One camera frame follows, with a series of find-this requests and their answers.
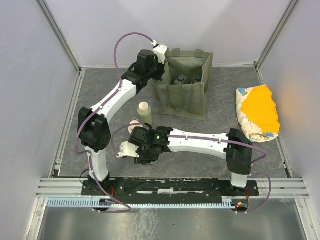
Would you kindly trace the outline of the beige white-cap bottle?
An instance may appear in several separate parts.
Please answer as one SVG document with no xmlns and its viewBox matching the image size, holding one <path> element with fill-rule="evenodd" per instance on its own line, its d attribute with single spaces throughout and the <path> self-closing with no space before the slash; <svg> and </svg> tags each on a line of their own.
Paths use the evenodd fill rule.
<svg viewBox="0 0 320 240">
<path fill-rule="evenodd" d="M 134 128 L 136 127 L 144 127 L 143 124 L 141 124 L 138 120 L 133 120 L 129 123 L 129 126 L 128 126 L 128 132 L 129 134 L 131 134 L 134 130 Z"/>
</svg>

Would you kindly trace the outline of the olive green canvas bag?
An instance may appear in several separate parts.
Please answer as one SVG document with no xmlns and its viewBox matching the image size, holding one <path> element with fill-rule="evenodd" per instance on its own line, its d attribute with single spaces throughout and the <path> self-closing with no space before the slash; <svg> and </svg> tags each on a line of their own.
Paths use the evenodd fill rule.
<svg viewBox="0 0 320 240">
<path fill-rule="evenodd" d="M 160 102 L 163 115 L 205 120 L 208 106 L 208 88 L 213 67 L 213 52 L 179 48 L 166 53 L 162 81 L 150 80 L 155 99 Z M 188 77 L 188 84 L 174 85 L 179 74 Z M 193 77 L 202 74 L 202 82 L 193 84 Z"/>
</svg>

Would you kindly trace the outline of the green liquid white-cap bottle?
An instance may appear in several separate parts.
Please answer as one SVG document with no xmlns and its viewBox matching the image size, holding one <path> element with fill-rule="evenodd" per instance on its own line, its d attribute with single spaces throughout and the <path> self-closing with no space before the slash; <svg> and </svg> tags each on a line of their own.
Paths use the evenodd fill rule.
<svg viewBox="0 0 320 240">
<path fill-rule="evenodd" d="M 138 105 L 137 112 L 142 123 L 149 125 L 153 124 L 152 108 L 147 102 L 141 102 Z"/>
</svg>

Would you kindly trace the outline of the clear bottle dark cap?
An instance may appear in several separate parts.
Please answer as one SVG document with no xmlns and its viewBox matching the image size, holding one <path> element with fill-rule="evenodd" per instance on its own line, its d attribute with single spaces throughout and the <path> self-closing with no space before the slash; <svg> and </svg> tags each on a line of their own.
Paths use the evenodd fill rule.
<svg viewBox="0 0 320 240">
<path fill-rule="evenodd" d="M 198 84 L 198 83 L 201 83 L 202 82 L 202 74 L 198 73 L 198 74 L 195 74 L 193 79 L 192 79 L 192 83 L 193 84 Z"/>
</svg>

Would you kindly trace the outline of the clear bottle black label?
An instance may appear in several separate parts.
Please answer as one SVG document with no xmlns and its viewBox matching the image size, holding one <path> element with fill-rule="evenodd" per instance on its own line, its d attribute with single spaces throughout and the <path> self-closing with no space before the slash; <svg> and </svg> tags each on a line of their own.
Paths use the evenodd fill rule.
<svg viewBox="0 0 320 240">
<path fill-rule="evenodd" d="M 140 164 L 142 166 L 152 166 L 158 164 L 158 161 L 142 161 Z"/>
</svg>

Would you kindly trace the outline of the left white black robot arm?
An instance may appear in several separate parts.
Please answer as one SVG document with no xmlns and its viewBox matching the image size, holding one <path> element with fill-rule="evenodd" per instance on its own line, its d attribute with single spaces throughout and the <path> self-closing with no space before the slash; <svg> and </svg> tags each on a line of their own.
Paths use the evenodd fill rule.
<svg viewBox="0 0 320 240">
<path fill-rule="evenodd" d="M 83 107 L 78 113 L 77 137 L 88 156 L 89 176 L 96 179 L 92 188 L 99 195 L 106 195 L 111 187 L 106 180 L 110 175 L 106 148 L 112 138 L 109 123 L 127 101 L 148 85 L 149 80 L 162 80 L 167 51 L 168 47 L 163 44 L 153 50 L 141 50 L 136 62 L 121 76 L 121 82 L 99 103 L 91 108 Z"/>
</svg>

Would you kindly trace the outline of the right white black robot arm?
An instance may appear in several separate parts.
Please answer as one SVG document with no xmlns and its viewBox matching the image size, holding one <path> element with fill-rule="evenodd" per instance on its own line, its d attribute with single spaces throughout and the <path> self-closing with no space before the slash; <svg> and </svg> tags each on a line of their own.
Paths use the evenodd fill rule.
<svg viewBox="0 0 320 240">
<path fill-rule="evenodd" d="M 189 152 L 226 160 L 230 172 L 229 191 L 236 196 L 247 190 L 251 174 L 253 144 L 243 132 L 231 128 L 228 133 L 204 134 L 159 126 L 135 127 L 128 142 L 137 146 L 136 164 L 157 162 L 163 153 Z"/>
</svg>

